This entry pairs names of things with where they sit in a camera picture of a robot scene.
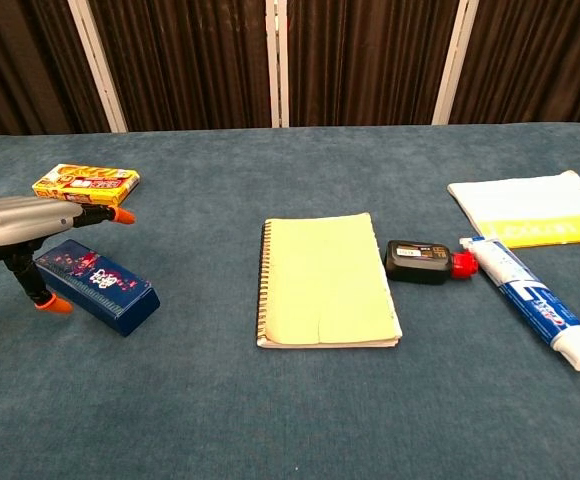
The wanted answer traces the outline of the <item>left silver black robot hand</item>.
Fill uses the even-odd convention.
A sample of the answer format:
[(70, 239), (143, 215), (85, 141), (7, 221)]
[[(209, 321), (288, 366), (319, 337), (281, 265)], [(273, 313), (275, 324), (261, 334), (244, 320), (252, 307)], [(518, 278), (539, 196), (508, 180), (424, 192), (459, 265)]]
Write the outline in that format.
[(72, 305), (46, 288), (33, 254), (50, 236), (105, 220), (133, 224), (136, 217), (119, 206), (42, 197), (0, 198), (0, 261), (14, 274), (37, 309), (68, 314)]

